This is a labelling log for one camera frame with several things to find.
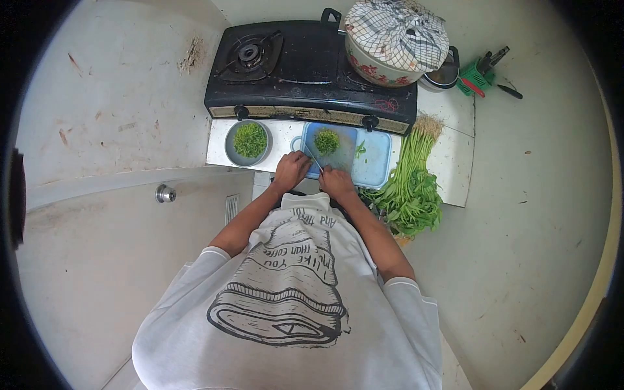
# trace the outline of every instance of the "gray bowl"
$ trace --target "gray bowl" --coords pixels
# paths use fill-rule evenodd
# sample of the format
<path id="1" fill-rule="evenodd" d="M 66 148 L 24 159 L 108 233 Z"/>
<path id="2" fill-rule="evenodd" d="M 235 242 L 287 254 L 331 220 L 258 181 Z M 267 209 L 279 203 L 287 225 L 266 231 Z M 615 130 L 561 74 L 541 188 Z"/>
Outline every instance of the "gray bowl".
<path id="1" fill-rule="evenodd" d="M 255 123 L 262 127 L 266 134 L 266 148 L 265 151 L 259 154 L 259 156 L 255 158 L 243 157 L 240 154 L 236 153 L 234 149 L 234 135 L 238 131 L 238 128 L 245 124 Z M 228 135 L 225 137 L 225 154 L 228 156 L 230 161 L 241 168 L 252 167 L 256 164 L 259 164 L 262 160 L 268 156 L 269 151 L 271 150 L 271 144 L 273 143 L 273 137 L 271 136 L 271 132 L 266 128 L 266 126 L 256 120 L 245 119 L 239 120 L 234 124 L 234 126 L 230 127 L 230 131 L 228 131 Z"/>

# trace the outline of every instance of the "chopped herb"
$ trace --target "chopped herb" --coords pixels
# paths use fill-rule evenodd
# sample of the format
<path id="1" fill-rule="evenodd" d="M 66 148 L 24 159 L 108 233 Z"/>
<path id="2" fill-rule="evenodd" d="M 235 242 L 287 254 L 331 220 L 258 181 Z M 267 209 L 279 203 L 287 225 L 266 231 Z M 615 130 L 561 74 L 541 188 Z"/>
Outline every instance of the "chopped herb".
<path id="1" fill-rule="evenodd" d="M 256 158 L 266 149 L 266 133 L 256 123 L 241 125 L 234 135 L 234 150 L 247 158 Z"/>
<path id="2" fill-rule="evenodd" d="M 364 147 L 364 143 L 366 140 L 363 140 L 362 143 L 355 149 L 355 158 L 359 158 L 362 154 L 366 153 L 366 148 Z"/>
<path id="3" fill-rule="evenodd" d="M 321 156 L 332 154 L 340 146 L 338 134 L 331 130 L 322 130 L 315 135 L 314 146 L 316 146 Z"/>

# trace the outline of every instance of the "air vent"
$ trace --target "air vent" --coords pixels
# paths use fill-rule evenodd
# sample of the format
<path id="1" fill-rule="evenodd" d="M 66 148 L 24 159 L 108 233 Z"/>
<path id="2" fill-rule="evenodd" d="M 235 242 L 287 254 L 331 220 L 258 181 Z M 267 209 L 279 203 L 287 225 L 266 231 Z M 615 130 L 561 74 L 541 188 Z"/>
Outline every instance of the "air vent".
<path id="1" fill-rule="evenodd" d="M 234 219 L 236 214 L 238 214 L 238 198 L 240 198 L 240 194 L 232 195 L 225 199 L 225 224 L 230 223 L 231 220 Z"/>

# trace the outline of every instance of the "floral pattern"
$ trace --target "floral pattern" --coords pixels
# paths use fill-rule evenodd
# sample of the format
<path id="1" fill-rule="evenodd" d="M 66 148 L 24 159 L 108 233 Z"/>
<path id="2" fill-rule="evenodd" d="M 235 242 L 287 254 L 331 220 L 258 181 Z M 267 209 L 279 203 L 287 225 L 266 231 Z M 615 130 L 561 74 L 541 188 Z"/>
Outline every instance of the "floral pattern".
<path id="1" fill-rule="evenodd" d="M 355 58 L 355 56 L 353 55 L 353 51 L 351 50 L 349 50 L 349 62 L 351 63 L 351 66 L 356 68 L 356 70 L 361 71 L 358 73 L 366 74 L 368 77 L 381 81 L 386 84 L 408 85 L 413 82 L 412 80 L 408 78 L 408 76 L 402 76 L 402 77 L 399 77 L 398 79 L 390 80 L 384 74 L 377 74 L 377 67 L 374 67 L 373 65 L 361 65 L 358 62 L 357 58 Z"/>

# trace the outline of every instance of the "green utensil holder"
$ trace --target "green utensil holder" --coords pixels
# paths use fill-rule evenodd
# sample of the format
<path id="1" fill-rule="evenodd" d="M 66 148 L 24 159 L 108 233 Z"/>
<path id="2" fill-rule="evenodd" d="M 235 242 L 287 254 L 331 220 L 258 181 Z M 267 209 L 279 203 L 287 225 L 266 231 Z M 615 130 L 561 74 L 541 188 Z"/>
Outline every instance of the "green utensil holder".
<path id="1" fill-rule="evenodd" d="M 486 90 L 492 86 L 494 83 L 494 70 L 491 69 L 485 76 L 482 76 L 479 71 L 477 71 L 477 64 L 481 60 L 481 57 L 478 57 L 476 60 L 472 61 L 470 64 L 466 65 L 459 71 L 459 80 L 457 80 L 457 88 L 459 88 L 464 95 L 471 96 L 474 94 L 474 91 L 468 88 L 463 82 L 462 79 L 466 79 L 481 88 L 481 90 Z"/>

